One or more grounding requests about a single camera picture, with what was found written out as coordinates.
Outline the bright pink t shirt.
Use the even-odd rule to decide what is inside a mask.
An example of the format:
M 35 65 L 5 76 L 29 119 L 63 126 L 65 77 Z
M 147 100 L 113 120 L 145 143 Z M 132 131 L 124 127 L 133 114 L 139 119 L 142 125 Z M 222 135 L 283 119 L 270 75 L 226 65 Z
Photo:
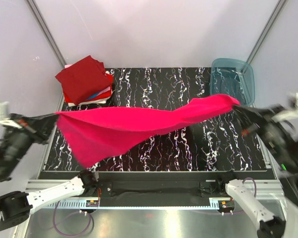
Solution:
M 194 98 L 173 111 L 104 107 L 57 112 L 57 127 L 83 168 L 128 152 L 151 136 L 164 135 L 232 111 L 240 102 L 217 94 Z

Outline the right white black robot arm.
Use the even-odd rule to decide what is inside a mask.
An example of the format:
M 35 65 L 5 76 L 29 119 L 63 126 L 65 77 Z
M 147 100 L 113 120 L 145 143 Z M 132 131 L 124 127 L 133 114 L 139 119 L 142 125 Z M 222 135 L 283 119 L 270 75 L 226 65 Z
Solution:
M 298 238 L 298 140 L 283 127 L 298 118 L 298 105 L 291 109 L 274 106 L 257 109 L 234 106 L 242 135 L 257 134 L 286 176 L 259 181 L 259 197 L 234 172 L 216 183 L 220 196 L 231 197 L 253 223 L 259 238 Z

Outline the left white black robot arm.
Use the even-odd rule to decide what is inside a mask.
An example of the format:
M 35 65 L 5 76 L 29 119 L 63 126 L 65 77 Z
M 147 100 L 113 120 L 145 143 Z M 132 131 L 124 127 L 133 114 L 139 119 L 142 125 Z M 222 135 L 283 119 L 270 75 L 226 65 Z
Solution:
M 45 145 L 59 116 L 48 114 L 25 117 L 0 116 L 4 133 L 0 140 L 0 182 L 12 179 L 12 172 L 33 144 Z M 97 192 L 95 175 L 81 171 L 74 178 L 45 189 L 27 192 L 23 187 L 0 194 L 0 232 L 25 222 L 40 209 L 73 196 L 93 196 Z

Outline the stack of folded t shirts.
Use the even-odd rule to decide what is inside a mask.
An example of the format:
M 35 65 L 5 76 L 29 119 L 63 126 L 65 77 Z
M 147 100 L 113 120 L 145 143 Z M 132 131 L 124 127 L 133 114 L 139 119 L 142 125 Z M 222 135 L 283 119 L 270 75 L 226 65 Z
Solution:
M 68 106 L 74 107 L 74 106 L 81 106 L 81 105 L 88 105 L 88 104 L 104 104 L 104 103 L 106 103 L 106 101 L 112 96 L 112 93 L 113 93 L 114 78 L 113 78 L 113 75 L 110 74 L 109 71 L 105 71 L 105 75 L 110 80 L 110 82 L 112 84 L 109 87 L 103 89 L 102 91 L 97 92 L 94 95 L 90 96 L 89 98 L 87 98 L 85 101 L 83 101 L 82 103 L 80 103 L 78 105 L 74 104 L 72 102 L 72 100 L 65 94 L 65 92 L 63 92 L 65 102 L 68 104 Z

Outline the teal translucent plastic bin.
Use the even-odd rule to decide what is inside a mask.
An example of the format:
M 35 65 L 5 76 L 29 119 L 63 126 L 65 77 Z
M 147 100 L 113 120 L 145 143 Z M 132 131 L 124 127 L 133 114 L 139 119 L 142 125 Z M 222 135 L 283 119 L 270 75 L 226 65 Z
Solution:
M 211 66 L 210 94 L 226 94 L 236 98 L 244 106 L 251 106 L 255 101 L 252 66 L 237 59 L 214 60 Z

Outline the black marble pattern mat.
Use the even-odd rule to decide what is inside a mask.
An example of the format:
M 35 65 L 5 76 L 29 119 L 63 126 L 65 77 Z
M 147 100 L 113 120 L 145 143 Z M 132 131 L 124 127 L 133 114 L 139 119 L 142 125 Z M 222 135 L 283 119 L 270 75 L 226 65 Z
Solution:
M 111 68 L 114 92 L 107 106 L 174 110 L 209 95 L 208 67 Z M 126 154 L 108 158 L 92 171 L 264 171 L 255 136 L 242 137 L 233 113 L 157 135 Z

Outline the folded dark red t shirt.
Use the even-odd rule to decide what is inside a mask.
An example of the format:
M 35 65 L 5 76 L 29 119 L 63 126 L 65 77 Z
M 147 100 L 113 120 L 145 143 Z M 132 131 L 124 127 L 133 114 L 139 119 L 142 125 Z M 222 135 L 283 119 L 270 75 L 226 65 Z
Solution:
M 112 85 L 104 63 L 87 56 L 56 75 L 64 94 L 78 105 Z

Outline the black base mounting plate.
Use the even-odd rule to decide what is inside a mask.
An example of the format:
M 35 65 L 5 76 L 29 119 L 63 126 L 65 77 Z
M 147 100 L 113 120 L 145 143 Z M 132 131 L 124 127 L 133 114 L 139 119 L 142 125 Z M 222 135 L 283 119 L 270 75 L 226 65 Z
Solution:
M 83 194 L 91 194 L 101 182 L 112 182 L 115 184 L 112 189 L 119 193 L 124 190 L 171 192 L 172 188 L 197 188 L 203 195 L 225 195 L 224 182 L 236 177 L 233 172 L 96 172 L 94 176 L 83 175 L 87 183 Z

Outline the aluminium frame rail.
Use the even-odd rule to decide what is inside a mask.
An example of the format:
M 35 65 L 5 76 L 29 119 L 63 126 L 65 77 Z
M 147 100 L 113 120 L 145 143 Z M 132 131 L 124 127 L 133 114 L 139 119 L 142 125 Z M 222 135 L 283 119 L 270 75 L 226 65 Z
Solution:
M 230 201 L 224 195 L 203 195 L 192 190 L 172 188 L 171 192 L 113 190 L 112 182 L 101 182 L 91 194 L 77 194 L 72 183 L 65 180 L 31 180 L 25 191 L 41 202 L 40 208 L 53 207 L 59 201 L 62 208 L 80 209 L 153 209 L 153 210 L 220 210 Z

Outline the left aluminium corner post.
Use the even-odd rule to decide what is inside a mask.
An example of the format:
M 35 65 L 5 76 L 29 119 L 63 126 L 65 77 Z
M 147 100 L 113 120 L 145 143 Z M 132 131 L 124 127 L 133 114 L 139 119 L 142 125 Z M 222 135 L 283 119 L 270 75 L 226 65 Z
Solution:
M 65 67 L 66 60 L 63 56 L 63 54 L 60 51 L 60 48 L 58 46 L 58 44 L 56 43 L 36 1 L 34 0 L 25 0 L 26 4 L 28 5 L 31 13 L 33 14 L 41 32 L 43 33 L 44 37 L 46 38 L 51 50 L 53 51 L 57 61 L 59 62 L 59 64 L 61 65 L 62 68 Z

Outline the aluminium corner post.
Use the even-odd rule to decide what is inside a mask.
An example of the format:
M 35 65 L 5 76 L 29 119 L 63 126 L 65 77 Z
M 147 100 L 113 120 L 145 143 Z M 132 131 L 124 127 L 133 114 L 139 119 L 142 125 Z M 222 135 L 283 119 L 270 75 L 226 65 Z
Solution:
M 278 0 L 277 4 L 275 5 L 271 15 L 269 16 L 263 30 L 261 31 L 254 47 L 252 48 L 248 58 L 247 58 L 247 63 L 252 64 L 254 61 L 257 53 L 261 49 L 264 41 L 266 40 L 268 34 L 272 30 L 274 24 L 276 23 L 279 15 L 282 13 L 283 9 L 285 8 L 286 4 L 288 3 L 288 0 Z
M 63 54 L 60 51 L 60 48 L 58 46 L 58 44 L 56 43 L 36 1 L 34 0 L 25 0 L 26 4 L 28 5 L 31 13 L 33 14 L 41 32 L 43 33 L 44 37 L 46 38 L 51 50 L 53 51 L 57 61 L 59 62 L 59 64 L 61 65 L 62 68 L 65 67 L 66 60 L 63 56 Z

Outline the right aluminium corner post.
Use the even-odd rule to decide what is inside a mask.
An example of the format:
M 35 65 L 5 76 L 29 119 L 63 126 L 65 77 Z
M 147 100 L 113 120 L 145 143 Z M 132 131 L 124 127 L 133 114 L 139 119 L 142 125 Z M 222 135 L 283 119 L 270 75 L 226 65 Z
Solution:
M 277 4 L 275 5 L 271 15 L 269 16 L 263 30 L 261 31 L 254 47 L 252 48 L 248 58 L 247 58 L 247 63 L 252 64 L 254 61 L 257 53 L 261 49 L 264 41 L 266 40 L 268 34 L 272 30 L 274 24 L 276 23 L 279 15 L 282 13 L 283 9 L 285 8 L 286 4 L 288 3 L 288 0 L 278 0 Z

